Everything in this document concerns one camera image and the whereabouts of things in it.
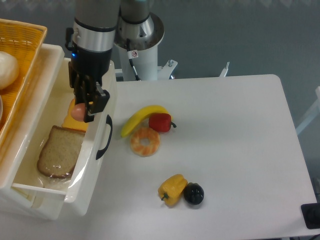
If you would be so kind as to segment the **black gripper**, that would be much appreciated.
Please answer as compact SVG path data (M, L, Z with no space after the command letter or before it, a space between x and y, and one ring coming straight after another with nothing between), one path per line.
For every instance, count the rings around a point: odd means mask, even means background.
M110 99L110 93L101 85L103 75L109 70L112 51L91 51L79 46L72 46L70 50L69 84L73 88L75 105L85 104L84 122L93 122Z

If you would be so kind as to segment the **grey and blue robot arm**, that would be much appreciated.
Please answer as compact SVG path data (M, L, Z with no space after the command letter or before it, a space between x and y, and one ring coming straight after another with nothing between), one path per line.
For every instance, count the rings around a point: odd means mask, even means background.
M119 51L125 81L158 79L158 45L165 33L161 19L147 0L78 0L73 27L66 29L71 52L69 85L81 122L92 122L110 98L103 76L113 47Z

